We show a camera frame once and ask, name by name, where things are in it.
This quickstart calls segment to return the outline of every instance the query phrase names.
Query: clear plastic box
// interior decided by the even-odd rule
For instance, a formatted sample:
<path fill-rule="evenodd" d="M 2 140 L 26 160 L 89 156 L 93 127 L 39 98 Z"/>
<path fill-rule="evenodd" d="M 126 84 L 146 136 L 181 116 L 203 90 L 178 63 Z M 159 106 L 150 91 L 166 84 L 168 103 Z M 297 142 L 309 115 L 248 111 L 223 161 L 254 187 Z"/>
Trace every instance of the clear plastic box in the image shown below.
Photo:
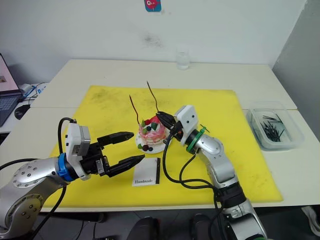
<path fill-rule="evenodd" d="M 292 149 L 304 141 L 302 132 L 280 102 L 256 102 L 246 117 L 266 150 Z"/>

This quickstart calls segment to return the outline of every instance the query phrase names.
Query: clear glass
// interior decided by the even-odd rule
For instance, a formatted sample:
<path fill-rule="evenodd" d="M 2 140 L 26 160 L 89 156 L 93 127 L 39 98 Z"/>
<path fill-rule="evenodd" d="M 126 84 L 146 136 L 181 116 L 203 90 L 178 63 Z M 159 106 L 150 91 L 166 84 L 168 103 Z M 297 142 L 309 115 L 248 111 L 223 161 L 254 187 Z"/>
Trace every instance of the clear glass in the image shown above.
<path fill-rule="evenodd" d="M 176 50 L 176 67 L 180 70 L 186 70 L 190 65 L 189 51 L 186 48 L 179 47 Z"/>

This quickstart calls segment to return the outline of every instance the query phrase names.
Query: floor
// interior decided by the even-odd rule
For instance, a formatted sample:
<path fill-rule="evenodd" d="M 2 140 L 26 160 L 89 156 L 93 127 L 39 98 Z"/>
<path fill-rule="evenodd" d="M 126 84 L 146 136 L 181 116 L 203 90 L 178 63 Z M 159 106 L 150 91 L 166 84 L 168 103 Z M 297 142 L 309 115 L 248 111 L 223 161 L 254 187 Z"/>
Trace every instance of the floor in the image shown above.
<path fill-rule="evenodd" d="M 160 232 L 164 240 L 190 240 L 189 219 L 196 213 L 212 217 L 213 209 L 183 209 L 110 212 L 104 223 L 97 223 L 95 237 L 118 236 L 126 240 L 131 228 L 140 219 L 151 216 L 160 220 Z M 300 208 L 259 215 L 268 237 L 274 240 L 320 240 L 310 230 L 307 217 Z M 43 219 L 39 216 L 35 225 Z M 52 217 L 40 230 L 35 240 L 75 240 L 82 221 Z M 84 222 L 79 240 L 93 239 L 93 222 Z"/>

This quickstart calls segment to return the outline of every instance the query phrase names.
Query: stain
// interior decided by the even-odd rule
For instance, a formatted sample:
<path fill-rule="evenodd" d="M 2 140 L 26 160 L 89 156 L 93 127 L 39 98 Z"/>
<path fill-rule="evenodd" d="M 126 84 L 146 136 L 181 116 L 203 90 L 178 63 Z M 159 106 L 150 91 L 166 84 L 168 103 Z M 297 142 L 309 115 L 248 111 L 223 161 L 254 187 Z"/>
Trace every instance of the stain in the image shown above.
<path fill-rule="evenodd" d="M 147 48 L 157 48 L 157 49 L 161 49 L 164 47 L 164 44 L 161 40 L 161 38 L 156 35 L 156 34 L 152 34 L 150 32 L 146 33 L 143 36 L 143 44 L 147 47 Z"/>

